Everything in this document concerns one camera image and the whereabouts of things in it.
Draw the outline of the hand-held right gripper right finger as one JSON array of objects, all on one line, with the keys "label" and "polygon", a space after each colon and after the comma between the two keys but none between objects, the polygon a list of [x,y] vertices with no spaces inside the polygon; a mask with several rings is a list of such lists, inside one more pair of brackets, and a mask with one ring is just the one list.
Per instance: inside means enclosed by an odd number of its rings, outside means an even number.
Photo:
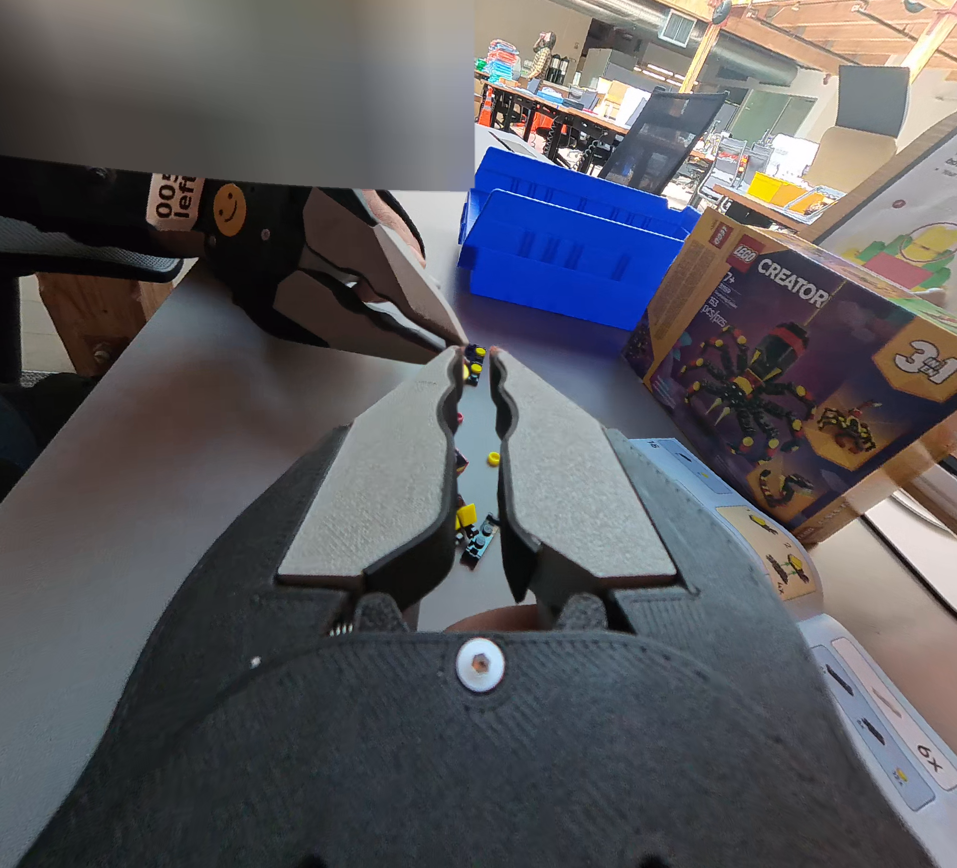
[{"label": "hand-held right gripper right finger", "polygon": [[514,602],[672,587],[676,563],[605,427],[504,350],[489,355],[500,560]]}]

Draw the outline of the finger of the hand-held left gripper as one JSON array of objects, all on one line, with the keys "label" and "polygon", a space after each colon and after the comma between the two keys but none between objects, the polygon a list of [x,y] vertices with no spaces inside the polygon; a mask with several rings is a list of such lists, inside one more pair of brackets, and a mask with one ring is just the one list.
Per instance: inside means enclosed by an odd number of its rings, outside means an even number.
[{"label": "finger of the hand-held left gripper", "polygon": [[335,350],[427,363],[448,347],[445,340],[367,305],[351,287],[323,274],[294,271],[279,283],[273,307]]},{"label": "finger of the hand-held left gripper", "polygon": [[468,338],[458,317],[412,249],[369,210],[361,217],[325,190],[312,188],[303,220],[305,246],[323,265],[365,284],[377,298],[447,346],[466,346]]}]

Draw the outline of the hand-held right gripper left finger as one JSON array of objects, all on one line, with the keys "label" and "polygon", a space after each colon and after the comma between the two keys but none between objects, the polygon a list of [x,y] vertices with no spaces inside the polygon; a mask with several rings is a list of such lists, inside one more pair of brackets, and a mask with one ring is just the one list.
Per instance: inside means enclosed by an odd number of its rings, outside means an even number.
[{"label": "hand-held right gripper left finger", "polygon": [[279,581],[389,594],[413,608],[454,563],[462,348],[349,425],[279,565]]}]

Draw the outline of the long black lego plate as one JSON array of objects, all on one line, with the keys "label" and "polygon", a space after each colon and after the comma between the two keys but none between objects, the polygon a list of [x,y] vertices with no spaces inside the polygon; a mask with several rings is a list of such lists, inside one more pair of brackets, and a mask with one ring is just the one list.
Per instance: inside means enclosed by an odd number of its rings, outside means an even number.
[{"label": "long black lego plate", "polygon": [[471,523],[459,532],[460,563],[473,570],[490,547],[498,533],[498,517],[486,514],[478,523]]}]

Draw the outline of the purple yellow lego set box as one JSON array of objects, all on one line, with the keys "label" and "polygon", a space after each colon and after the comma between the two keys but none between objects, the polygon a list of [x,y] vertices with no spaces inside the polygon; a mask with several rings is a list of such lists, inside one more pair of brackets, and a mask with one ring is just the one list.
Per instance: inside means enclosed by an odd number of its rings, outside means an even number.
[{"label": "purple yellow lego set box", "polygon": [[955,317],[714,209],[623,357],[701,460],[806,545],[955,455]]}]

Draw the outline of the person's left hand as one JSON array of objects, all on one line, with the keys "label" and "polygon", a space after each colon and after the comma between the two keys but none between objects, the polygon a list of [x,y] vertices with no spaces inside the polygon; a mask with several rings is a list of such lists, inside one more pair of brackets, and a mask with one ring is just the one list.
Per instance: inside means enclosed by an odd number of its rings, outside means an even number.
[{"label": "person's left hand", "polygon": [[427,262],[421,234],[401,204],[388,191],[363,189],[359,193],[377,222],[390,228],[413,252],[414,258],[424,268]]}]

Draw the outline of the person's right hand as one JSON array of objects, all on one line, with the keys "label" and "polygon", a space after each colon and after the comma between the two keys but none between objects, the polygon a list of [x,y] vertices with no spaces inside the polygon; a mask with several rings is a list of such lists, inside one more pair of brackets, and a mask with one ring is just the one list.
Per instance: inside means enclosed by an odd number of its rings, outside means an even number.
[{"label": "person's right hand", "polygon": [[514,605],[467,616],[449,625],[444,632],[487,636],[537,632],[540,629],[540,616],[536,606]]}]

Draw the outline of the blue plastic bin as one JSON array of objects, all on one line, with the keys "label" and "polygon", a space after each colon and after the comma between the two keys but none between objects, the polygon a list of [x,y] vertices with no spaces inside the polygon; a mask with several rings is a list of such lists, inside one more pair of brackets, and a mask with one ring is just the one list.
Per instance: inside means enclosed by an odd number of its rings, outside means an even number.
[{"label": "blue plastic bin", "polygon": [[699,219],[496,144],[463,205],[458,265],[475,296],[632,331]]}]

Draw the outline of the row of dark desks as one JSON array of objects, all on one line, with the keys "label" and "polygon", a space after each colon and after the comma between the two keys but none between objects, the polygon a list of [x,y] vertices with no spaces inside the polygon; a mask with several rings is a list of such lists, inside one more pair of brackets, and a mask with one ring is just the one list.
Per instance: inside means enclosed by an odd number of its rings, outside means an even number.
[{"label": "row of dark desks", "polygon": [[585,147],[591,140],[614,148],[619,139],[628,135],[628,128],[600,118],[591,112],[565,105],[562,101],[539,96],[525,88],[504,82],[485,81],[479,96],[475,97],[476,121],[482,98],[488,92],[495,93],[493,126],[504,132],[518,127],[520,137],[528,143],[538,129],[536,120],[542,117],[551,122],[544,138],[544,156],[553,163],[559,160],[563,142],[576,144],[583,136]]}]

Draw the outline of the black mesh office chair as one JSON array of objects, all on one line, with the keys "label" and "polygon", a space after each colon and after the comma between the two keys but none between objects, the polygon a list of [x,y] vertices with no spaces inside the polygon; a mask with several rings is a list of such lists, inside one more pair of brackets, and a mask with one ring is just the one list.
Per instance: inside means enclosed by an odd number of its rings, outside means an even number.
[{"label": "black mesh office chair", "polygon": [[727,96],[727,91],[689,94],[656,89],[598,177],[662,195]]}]

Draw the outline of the light blue instruction booklet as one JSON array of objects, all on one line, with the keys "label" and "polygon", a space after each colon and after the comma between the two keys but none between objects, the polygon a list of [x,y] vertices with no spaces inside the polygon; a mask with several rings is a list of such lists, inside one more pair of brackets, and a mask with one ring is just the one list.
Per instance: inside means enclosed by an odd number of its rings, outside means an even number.
[{"label": "light blue instruction booklet", "polygon": [[955,753],[855,636],[825,613],[820,576],[807,550],[676,439],[629,444],[764,568],[880,790],[934,863],[955,866]]}]

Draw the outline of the yellow plastic bin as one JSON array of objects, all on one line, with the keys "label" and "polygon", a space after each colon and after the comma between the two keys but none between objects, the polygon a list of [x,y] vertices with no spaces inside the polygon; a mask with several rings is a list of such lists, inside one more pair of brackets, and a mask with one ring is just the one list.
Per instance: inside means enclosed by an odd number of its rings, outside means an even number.
[{"label": "yellow plastic bin", "polygon": [[756,173],[748,186],[748,195],[757,200],[779,207],[787,207],[808,192],[807,186]]}]

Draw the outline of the printed instruction poster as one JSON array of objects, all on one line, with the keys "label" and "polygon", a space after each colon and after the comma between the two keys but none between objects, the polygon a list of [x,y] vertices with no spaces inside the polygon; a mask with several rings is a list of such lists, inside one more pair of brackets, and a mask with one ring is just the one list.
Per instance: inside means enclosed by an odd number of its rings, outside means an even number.
[{"label": "printed instruction poster", "polygon": [[956,115],[934,124],[832,205],[813,241],[954,313]]}]

